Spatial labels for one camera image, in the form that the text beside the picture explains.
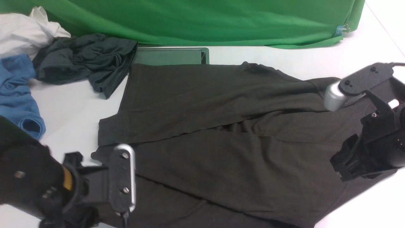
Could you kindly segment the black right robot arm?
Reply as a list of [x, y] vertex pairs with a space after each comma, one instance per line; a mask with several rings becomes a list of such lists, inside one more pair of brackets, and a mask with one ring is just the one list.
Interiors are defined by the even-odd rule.
[[358, 177], [373, 179], [382, 173], [404, 167], [404, 103], [396, 96], [395, 89], [404, 92], [404, 87], [394, 79], [388, 79], [373, 88], [361, 88], [350, 94], [345, 88], [333, 84], [328, 89], [330, 110], [338, 110], [347, 97], [364, 95], [376, 110], [361, 119], [360, 135], [354, 134], [345, 140], [342, 148], [330, 159], [335, 172], [343, 182]]

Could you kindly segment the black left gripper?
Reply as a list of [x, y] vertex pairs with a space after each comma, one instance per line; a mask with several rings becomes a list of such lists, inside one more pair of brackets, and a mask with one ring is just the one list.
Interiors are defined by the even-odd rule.
[[82, 160], [80, 152], [65, 154], [63, 175], [40, 196], [41, 228], [93, 228], [100, 223], [97, 205], [107, 198], [91, 187], [105, 180], [107, 167], [85, 167]]

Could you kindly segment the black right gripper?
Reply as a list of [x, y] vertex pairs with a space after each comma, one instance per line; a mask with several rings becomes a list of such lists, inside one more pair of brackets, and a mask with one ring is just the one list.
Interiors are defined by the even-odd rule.
[[345, 140], [330, 159], [343, 182], [404, 168], [404, 84], [392, 78], [365, 95], [376, 110], [361, 119], [361, 134]]

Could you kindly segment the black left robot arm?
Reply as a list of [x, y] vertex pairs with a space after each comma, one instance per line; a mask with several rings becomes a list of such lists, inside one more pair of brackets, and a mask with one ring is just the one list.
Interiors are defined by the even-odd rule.
[[95, 228], [100, 214], [84, 203], [89, 181], [80, 152], [55, 160], [48, 146], [1, 117], [1, 204], [40, 220], [39, 228]]

